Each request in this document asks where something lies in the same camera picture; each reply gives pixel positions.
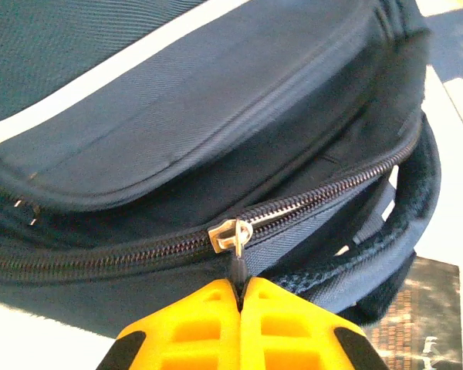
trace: metal zipper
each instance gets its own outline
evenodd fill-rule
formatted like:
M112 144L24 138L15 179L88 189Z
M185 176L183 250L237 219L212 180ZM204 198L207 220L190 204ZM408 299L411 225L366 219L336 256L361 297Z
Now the metal zipper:
M413 151L419 135L394 155L315 190L253 207L217 227L170 239L125 244L88 251L14 251L0 246L0 281L67 282L157 271L212 257L235 248L237 238L249 247L271 233L334 201L349 190L390 171Z

